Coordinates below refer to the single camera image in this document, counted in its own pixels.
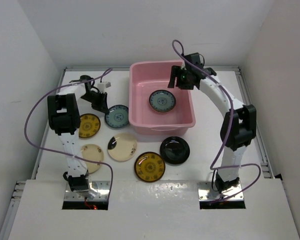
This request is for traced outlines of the blue floral plate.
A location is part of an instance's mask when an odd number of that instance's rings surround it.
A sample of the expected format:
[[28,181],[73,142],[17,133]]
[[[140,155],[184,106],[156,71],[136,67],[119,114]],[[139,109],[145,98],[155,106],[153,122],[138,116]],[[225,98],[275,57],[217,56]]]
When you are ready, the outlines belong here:
[[177,100],[170,91],[160,89],[150,94],[148,102],[155,112],[168,113],[175,108]]
[[129,108],[122,104],[114,105],[104,116],[104,120],[108,127],[122,129],[129,125]]

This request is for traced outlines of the yellow patterned plate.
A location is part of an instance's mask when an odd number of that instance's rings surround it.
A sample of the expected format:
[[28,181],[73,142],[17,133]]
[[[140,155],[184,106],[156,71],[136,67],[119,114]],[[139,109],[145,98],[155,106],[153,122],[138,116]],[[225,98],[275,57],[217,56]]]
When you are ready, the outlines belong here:
[[100,118],[92,113],[80,116],[80,127],[78,136],[81,139],[88,139],[95,136],[101,128]]
[[165,174],[166,163],[158,153],[148,151],[137,157],[133,169],[139,180],[153,183],[159,181]]

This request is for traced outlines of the cream plate black brushstroke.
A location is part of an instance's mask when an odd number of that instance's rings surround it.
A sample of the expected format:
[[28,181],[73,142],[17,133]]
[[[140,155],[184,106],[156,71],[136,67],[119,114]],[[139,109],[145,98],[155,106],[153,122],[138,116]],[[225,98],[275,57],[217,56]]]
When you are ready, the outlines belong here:
[[130,133],[119,133],[113,136],[107,145],[109,156],[116,162],[126,162],[136,153],[137,139]]

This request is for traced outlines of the cream plate small motifs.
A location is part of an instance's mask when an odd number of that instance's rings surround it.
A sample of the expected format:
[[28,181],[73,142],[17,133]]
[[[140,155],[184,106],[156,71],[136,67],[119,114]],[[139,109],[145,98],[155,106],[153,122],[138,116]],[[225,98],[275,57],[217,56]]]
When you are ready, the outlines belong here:
[[104,152],[96,144],[85,144],[81,147],[82,157],[91,162],[86,162],[87,170],[89,174],[93,174],[98,171],[101,164],[98,162],[104,161]]

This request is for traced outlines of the yellow patterned plate front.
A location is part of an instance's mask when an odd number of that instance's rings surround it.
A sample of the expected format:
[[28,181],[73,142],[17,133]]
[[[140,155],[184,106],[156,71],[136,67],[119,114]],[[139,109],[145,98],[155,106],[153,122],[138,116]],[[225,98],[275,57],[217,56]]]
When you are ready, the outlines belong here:
[[148,151],[137,157],[133,169],[139,180],[153,183],[159,181],[165,174],[166,163],[158,153]]

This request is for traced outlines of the black glossy plate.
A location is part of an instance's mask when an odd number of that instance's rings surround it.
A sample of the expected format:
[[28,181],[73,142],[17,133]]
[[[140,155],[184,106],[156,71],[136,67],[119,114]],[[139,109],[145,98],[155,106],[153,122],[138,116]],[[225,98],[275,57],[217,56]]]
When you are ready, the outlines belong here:
[[170,136],[164,139],[159,148],[159,154],[169,165],[181,165],[190,156],[189,144],[179,136]]

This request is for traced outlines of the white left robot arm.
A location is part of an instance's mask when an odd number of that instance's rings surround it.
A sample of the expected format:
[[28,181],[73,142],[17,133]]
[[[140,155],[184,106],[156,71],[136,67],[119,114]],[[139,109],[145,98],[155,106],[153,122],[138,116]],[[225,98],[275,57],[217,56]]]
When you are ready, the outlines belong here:
[[49,127],[58,135],[66,152],[68,169],[64,178],[72,192],[87,199],[96,197],[98,190],[93,186],[78,144],[81,118],[77,100],[83,99],[91,103],[94,110],[107,114],[106,89],[111,86],[110,82],[102,80],[94,86],[92,81],[90,76],[82,75],[55,95],[47,97]]

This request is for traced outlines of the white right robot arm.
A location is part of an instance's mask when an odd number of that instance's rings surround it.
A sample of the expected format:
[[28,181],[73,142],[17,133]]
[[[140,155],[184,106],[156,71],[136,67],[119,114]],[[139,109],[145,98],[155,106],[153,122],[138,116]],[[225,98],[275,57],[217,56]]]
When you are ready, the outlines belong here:
[[257,110],[235,98],[210,67],[205,68],[199,53],[179,55],[184,66],[172,66],[169,88],[193,90],[197,88],[214,103],[223,117],[220,129],[222,141],[217,158],[222,158],[221,165],[215,167],[213,160],[210,169],[214,173],[212,189],[219,194],[238,185],[239,169],[247,147],[256,137]]

